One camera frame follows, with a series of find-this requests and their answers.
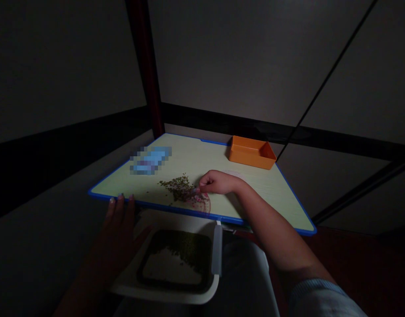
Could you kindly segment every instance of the dark baseboard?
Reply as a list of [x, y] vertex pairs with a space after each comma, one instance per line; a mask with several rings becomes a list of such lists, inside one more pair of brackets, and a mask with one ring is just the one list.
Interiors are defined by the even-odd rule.
[[394, 161], [405, 156], [405, 145], [332, 131], [253, 120], [228, 114], [162, 103], [165, 123], [212, 132], [238, 135], [286, 145], [316, 147], [330, 151]]
[[0, 217], [149, 129], [144, 106], [1, 143]]

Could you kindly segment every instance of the right hand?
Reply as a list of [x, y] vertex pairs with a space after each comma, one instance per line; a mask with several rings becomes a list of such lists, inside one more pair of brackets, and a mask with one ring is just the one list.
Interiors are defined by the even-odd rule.
[[199, 180], [199, 191], [201, 193], [227, 194], [236, 192], [243, 180], [217, 170], [208, 171]]

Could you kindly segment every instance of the white tray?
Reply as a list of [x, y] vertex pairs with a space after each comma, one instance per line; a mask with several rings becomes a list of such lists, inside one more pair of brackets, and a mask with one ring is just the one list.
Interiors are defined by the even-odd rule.
[[[204, 304], [208, 302], [216, 293], [221, 275], [222, 229], [220, 222], [152, 209], [142, 211], [140, 217], [134, 229], [135, 237], [148, 225], [154, 223], [157, 225], [147, 237], [129, 266], [111, 286], [110, 291], [123, 296], [160, 302], [176, 302], [183, 304]], [[210, 238], [212, 242], [210, 275], [212, 278], [209, 279], [209, 285], [207, 285], [206, 291], [202, 293], [192, 293], [157, 289], [141, 284], [137, 280], [136, 273], [145, 256], [150, 241], [153, 235], [161, 229], [198, 233]]]

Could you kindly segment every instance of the light blue sleeve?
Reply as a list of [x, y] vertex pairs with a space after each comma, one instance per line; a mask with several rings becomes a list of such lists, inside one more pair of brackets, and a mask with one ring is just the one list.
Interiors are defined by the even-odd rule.
[[295, 286], [289, 298], [292, 317], [367, 317], [337, 285], [322, 279], [305, 280]]

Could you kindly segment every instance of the orange box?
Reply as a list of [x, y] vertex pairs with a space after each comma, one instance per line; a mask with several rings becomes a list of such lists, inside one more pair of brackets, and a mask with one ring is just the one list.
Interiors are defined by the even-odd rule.
[[229, 161], [269, 170], [276, 160], [270, 143], [233, 136]]

